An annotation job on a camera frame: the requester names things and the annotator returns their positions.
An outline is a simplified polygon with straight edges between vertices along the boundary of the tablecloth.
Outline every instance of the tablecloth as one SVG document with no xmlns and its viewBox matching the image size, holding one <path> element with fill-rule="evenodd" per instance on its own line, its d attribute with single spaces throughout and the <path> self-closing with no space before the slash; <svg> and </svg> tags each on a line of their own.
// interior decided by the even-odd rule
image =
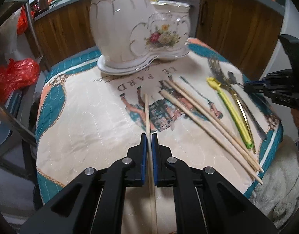
<svg viewBox="0 0 299 234">
<path fill-rule="evenodd" d="M 166 89 L 178 98 L 180 96 L 162 80 L 172 76 L 173 80 L 182 84 L 188 81 L 204 96 L 198 95 L 187 84 L 186 88 L 205 105 L 213 105 L 222 122 L 240 138 L 228 110 L 206 83 L 206 77 L 212 75 L 207 57 L 215 55 L 220 60 L 222 71 L 225 74 L 232 71 L 239 83 L 248 79 L 199 40 L 191 39 L 188 47 L 191 51 L 183 58 L 156 60 L 129 76 L 101 73 L 97 68 L 101 55 L 99 50 L 59 63 L 52 69 L 41 94 L 36 129 L 37 174 L 44 203 L 86 167 L 109 167 L 112 162 L 126 156 L 128 148 L 139 144 L 140 135 L 145 130 L 144 93 L 150 96 L 151 130 L 158 133 L 160 144 L 170 147 L 173 156 L 189 166 L 199 169 L 213 166 L 247 198 L 250 197 L 257 182 L 189 117 L 158 93 Z M 261 141 L 250 121 L 258 152 L 256 157 L 266 171 L 282 140 L 282 125 L 268 109 L 263 96 L 248 96 L 240 87 L 235 86 L 235 89 L 267 133 L 267 140 Z M 181 98 L 181 102 L 189 107 L 186 99 Z M 201 113 L 193 107 L 189 109 L 204 120 L 208 129 L 217 133 Z M 158 233 L 167 234 L 176 230 L 172 189 L 155 189 Z M 148 188 L 128 188 L 122 233 L 147 233 L 149 218 Z"/>
</svg>

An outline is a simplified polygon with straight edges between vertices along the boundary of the floor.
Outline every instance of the floor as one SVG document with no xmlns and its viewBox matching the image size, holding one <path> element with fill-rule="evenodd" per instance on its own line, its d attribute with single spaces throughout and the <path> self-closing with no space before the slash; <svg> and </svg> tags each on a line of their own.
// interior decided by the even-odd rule
<svg viewBox="0 0 299 234">
<path fill-rule="evenodd" d="M 34 99 L 40 96 L 44 81 L 45 74 L 41 73 Z M 24 167 L 22 145 L 10 149 L 4 158 L 19 167 Z M 34 184 L 31 181 L 0 169 L 0 211 L 15 229 L 18 229 L 35 211 L 32 199 L 33 189 Z"/>
</svg>

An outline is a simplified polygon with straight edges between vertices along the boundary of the red plastic bag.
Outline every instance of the red plastic bag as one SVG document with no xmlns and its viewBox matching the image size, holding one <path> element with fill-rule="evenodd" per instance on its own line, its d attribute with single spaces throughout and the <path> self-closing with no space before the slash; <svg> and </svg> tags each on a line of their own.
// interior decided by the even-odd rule
<svg viewBox="0 0 299 234">
<path fill-rule="evenodd" d="M 5 104 L 11 92 L 32 85 L 39 78 L 40 67 L 33 59 L 14 61 L 7 68 L 0 66 L 0 103 Z"/>
<path fill-rule="evenodd" d="M 31 12 L 32 18 L 34 18 L 35 12 Z M 22 35 L 28 28 L 28 21 L 25 13 L 25 7 L 22 6 L 20 16 L 17 23 L 17 34 Z"/>
</svg>

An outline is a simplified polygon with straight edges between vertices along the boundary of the wooden cabinet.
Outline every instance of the wooden cabinet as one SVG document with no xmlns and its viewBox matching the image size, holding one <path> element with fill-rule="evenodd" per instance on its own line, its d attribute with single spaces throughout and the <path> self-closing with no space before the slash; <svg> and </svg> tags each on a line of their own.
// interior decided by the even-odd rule
<svg viewBox="0 0 299 234">
<path fill-rule="evenodd" d="M 35 32 L 49 65 L 95 46 L 89 20 L 91 0 L 59 8 L 34 22 Z M 25 32 L 35 57 L 38 50 L 29 29 Z"/>
<path fill-rule="evenodd" d="M 274 51 L 283 17 L 255 0 L 201 0 L 197 38 L 252 80 Z"/>
</svg>

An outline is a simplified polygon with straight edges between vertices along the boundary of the floral pattern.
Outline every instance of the floral pattern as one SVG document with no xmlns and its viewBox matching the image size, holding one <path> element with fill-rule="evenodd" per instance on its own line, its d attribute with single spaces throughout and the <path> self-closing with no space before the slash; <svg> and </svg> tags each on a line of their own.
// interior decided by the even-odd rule
<svg viewBox="0 0 299 234">
<path fill-rule="evenodd" d="M 155 26 L 155 32 L 149 38 L 144 38 L 146 47 L 159 48 L 159 47 L 173 47 L 179 42 L 181 36 L 176 31 L 168 31 L 170 25 L 162 25 L 159 29 Z"/>
</svg>

